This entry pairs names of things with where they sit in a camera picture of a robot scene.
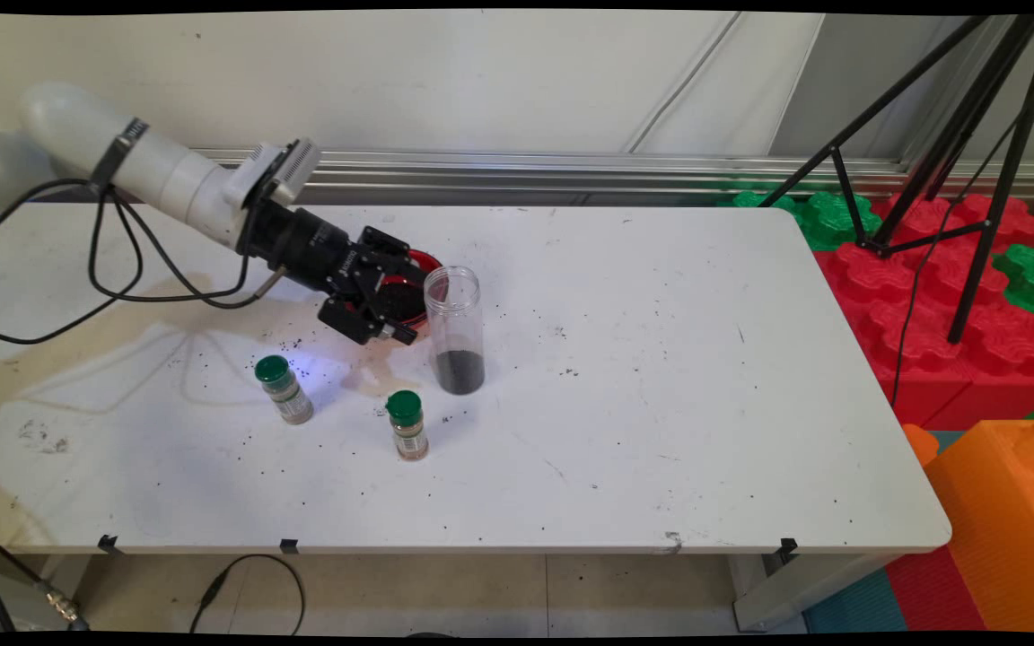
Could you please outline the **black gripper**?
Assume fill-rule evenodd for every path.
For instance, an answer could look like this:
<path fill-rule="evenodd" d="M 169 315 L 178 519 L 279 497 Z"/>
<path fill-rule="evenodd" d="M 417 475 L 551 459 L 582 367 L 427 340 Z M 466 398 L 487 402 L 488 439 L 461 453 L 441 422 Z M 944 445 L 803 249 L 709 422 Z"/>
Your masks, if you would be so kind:
<path fill-rule="evenodd" d="M 243 225 L 243 255 L 324 293 L 317 319 L 354 343 L 385 338 L 409 346 L 417 339 L 420 295 L 405 290 L 413 267 L 431 273 L 434 258 L 401 239 L 373 226 L 352 239 L 308 210 L 263 199 Z"/>

